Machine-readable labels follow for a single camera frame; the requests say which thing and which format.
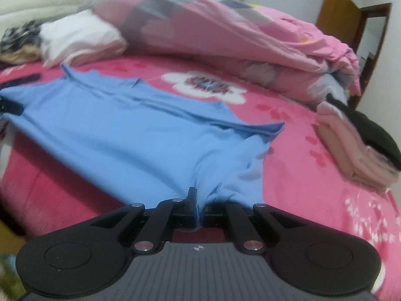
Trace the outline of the light blue t-shirt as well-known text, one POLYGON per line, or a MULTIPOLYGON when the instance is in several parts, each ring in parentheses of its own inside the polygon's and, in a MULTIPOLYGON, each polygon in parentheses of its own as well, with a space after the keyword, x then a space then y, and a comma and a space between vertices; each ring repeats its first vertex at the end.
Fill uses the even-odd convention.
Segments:
POLYGON ((196 189, 196 207, 262 201, 263 162, 284 123, 249 124, 221 102, 139 78, 64 66, 60 78, 7 87, 4 116, 66 167, 118 200, 158 203, 196 189))

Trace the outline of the black white patterned cloth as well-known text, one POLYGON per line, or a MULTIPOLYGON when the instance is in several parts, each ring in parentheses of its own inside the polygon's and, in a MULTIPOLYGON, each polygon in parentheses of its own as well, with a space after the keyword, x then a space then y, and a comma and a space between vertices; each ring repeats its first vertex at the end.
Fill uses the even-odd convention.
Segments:
POLYGON ((41 58, 40 20, 31 20, 19 27, 6 29, 1 38, 1 62, 25 64, 41 58))

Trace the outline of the white folded cloth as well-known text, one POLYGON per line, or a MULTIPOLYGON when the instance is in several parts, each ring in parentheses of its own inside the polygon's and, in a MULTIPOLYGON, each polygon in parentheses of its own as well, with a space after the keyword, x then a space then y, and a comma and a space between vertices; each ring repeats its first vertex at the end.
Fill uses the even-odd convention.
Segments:
POLYGON ((40 27, 41 60, 45 68, 79 66, 121 55, 128 44, 120 31, 91 10, 65 16, 40 27))

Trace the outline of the folded beige garment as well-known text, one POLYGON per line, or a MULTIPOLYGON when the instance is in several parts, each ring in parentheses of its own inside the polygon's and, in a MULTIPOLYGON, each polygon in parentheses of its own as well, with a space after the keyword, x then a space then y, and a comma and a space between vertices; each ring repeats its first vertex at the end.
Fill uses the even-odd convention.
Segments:
POLYGON ((324 124, 318 126, 317 134, 331 153, 332 158, 343 176, 352 179, 355 175, 354 167, 337 134, 329 126, 324 124))

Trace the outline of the folded pink garment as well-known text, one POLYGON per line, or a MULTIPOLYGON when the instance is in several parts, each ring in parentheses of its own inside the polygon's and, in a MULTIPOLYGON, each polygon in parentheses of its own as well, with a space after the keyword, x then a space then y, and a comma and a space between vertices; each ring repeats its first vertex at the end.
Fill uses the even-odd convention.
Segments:
POLYGON ((354 167, 351 181, 358 181, 379 192, 387 192, 400 177, 400 171, 382 154, 365 145, 355 127, 335 106, 324 101, 317 106, 317 127, 329 126, 338 136, 354 167))

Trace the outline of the folded black garment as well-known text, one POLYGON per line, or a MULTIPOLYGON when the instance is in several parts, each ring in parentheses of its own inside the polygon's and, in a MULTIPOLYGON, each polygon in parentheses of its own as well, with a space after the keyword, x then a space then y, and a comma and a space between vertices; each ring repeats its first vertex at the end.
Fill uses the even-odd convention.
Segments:
POLYGON ((365 145, 371 146, 384 155, 397 170, 400 170, 400 149, 392 136, 381 126, 370 120, 363 113, 349 108, 335 99, 331 93, 326 95, 326 101, 340 110, 355 127, 365 145))

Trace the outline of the pink grey patterned duvet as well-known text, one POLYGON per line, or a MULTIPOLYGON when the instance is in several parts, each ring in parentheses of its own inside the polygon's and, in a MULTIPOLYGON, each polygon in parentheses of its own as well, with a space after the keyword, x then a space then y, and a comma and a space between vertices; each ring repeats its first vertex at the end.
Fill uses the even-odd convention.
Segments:
POLYGON ((345 43, 314 24, 238 0, 84 0, 114 25, 136 54, 186 57, 282 93, 318 104, 329 88, 361 93, 360 66, 345 43))

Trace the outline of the brown wooden door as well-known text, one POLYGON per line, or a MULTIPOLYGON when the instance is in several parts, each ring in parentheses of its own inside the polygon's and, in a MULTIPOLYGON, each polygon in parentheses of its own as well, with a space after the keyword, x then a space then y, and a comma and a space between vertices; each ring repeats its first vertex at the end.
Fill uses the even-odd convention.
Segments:
POLYGON ((359 8, 352 0, 323 0, 316 25, 358 55, 360 89, 365 93, 379 60, 393 4, 359 8))

